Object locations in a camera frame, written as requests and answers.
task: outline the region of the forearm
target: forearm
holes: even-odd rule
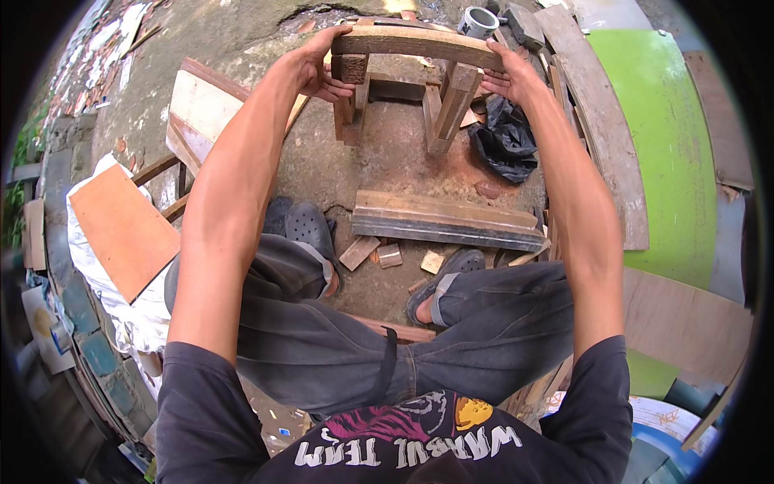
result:
[[[577,358],[623,332],[621,226],[607,186],[553,93],[542,82],[526,89],[522,107],[537,142],[573,291]]]
[[[299,63],[266,73],[226,125],[193,184],[183,220],[180,273],[168,341],[236,360],[241,287],[258,247],[275,182]]]

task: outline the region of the person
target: person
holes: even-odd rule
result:
[[[320,209],[262,235],[284,128],[299,93],[354,85],[323,57],[336,26],[282,56],[214,144],[190,193],[166,281],[172,321],[159,391],[158,476],[167,482],[621,482],[632,443],[622,236],[607,187],[553,94],[490,41],[505,73],[481,86],[520,105],[543,163],[564,261],[484,270],[456,252],[407,306],[447,327],[397,345],[322,304],[343,280]],[[495,405],[574,354],[542,435]],[[322,420],[269,458],[237,372]]]

